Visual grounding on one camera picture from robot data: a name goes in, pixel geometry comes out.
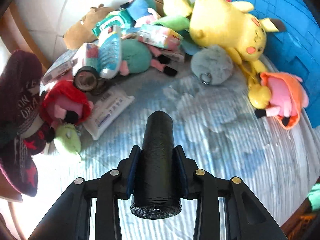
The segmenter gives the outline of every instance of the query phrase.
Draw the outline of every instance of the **blue plastic crate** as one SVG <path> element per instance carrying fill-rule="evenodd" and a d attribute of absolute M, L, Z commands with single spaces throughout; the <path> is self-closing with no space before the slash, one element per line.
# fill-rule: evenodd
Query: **blue plastic crate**
<path fill-rule="evenodd" d="M 257 18 L 278 18 L 287 31 L 268 33 L 264 54 L 280 71 L 300 76 L 309 95 L 306 108 L 312 127 L 320 125 L 320 30 L 302 0 L 244 0 Z"/>

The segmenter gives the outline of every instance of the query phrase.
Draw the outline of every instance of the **bed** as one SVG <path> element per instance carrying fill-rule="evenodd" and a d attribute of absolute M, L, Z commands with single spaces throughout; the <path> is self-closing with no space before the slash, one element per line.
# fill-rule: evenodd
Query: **bed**
<path fill-rule="evenodd" d="M 51 68 L 71 58 L 63 54 Z M 273 65 L 261 60 L 272 70 Z M 189 63 L 171 63 L 175 78 L 149 69 L 116 80 L 134 102 L 111 124 L 98 141 L 81 130 L 81 163 L 72 163 L 50 145 L 48 155 L 36 155 L 38 194 L 24 197 L 17 214 L 28 236 L 47 210 L 74 178 L 95 179 L 116 168 L 133 145 L 142 145 L 147 117 L 156 110 L 173 119 L 175 145 L 214 176 L 241 177 L 279 225 L 300 206 L 319 177 L 320 130 L 311 128 L 305 112 L 292 130 L 273 119 L 258 120 L 248 98 L 242 73 L 221 86 L 206 86 L 194 76 Z M 182 200 L 179 215 L 165 220 L 143 220 L 130 212 L 131 201 L 119 201 L 124 240 L 178 239 L 193 237 L 196 201 Z M 94 239 L 95 200 L 92 205 L 90 239 Z M 221 239 L 225 239 L 224 214 L 220 213 Z"/>

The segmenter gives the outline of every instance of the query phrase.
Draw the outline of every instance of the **wet wipes package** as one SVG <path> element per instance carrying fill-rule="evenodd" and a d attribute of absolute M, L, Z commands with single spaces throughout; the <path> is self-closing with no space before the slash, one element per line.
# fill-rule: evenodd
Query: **wet wipes package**
<path fill-rule="evenodd" d="M 93 140 L 98 140 L 105 129 L 126 109 L 134 100 L 118 86 L 111 87 L 94 104 L 90 117 L 83 123 Z"/>

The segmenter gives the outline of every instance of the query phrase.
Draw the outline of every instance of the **black cylinder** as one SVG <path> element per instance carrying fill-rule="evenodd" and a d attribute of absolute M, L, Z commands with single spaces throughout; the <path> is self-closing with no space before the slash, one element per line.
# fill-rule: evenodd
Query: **black cylinder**
<path fill-rule="evenodd" d="M 178 171 L 173 160 L 172 119 L 162 111 L 148 117 L 134 181 L 131 212 L 163 219 L 181 211 Z"/>

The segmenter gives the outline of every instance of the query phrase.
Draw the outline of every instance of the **orange hood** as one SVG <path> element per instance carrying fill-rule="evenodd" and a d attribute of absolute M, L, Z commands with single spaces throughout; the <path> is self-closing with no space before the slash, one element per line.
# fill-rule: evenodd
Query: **orange hood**
<path fill-rule="evenodd" d="M 268 78 L 274 77 L 282 79 L 288 86 L 288 89 L 290 91 L 291 99 L 292 99 L 292 107 L 295 107 L 297 111 L 297 115 L 291 116 L 289 123 L 287 126 L 284 126 L 282 124 L 283 116 L 276 116 L 276 119 L 278 119 L 280 125 L 286 129 L 289 130 L 292 127 L 294 127 L 300 120 L 300 114 L 302 109 L 302 101 L 303 101 L 303 93 L 302 93 L 302 86 L 300 85 L 297 78 L 289 73 L 267 73 L 263 72 L 260 74 L 261 77 L 261 85 L 266 86 L 268 84 Z"/>

